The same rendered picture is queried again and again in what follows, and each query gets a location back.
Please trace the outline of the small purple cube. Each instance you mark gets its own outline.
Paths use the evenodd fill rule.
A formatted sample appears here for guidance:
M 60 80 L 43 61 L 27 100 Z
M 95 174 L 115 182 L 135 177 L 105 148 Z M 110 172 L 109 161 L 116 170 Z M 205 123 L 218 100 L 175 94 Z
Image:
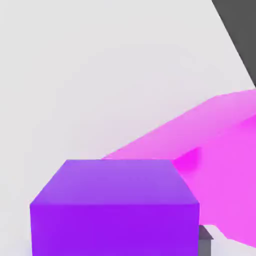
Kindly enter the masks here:
M 67 160 L 30 204 L 32 256 L 198 256 L 199 215 L 169 160 Z

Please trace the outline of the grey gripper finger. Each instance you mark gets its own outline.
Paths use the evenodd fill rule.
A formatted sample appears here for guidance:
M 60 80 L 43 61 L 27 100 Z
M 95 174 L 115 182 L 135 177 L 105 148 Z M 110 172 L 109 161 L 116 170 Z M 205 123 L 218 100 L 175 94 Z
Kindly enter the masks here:
M 212 256 L 212 235 L 203 226 L 199 225 L 198 256 Z

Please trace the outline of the large magenta box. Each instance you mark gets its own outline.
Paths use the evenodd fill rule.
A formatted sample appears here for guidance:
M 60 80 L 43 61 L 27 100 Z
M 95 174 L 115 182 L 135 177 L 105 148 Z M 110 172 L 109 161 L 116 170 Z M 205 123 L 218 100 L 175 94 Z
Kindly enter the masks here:
M 256 248 L 256 88 L 215 96 L 106 158 L 170 160 L 199 222 Z

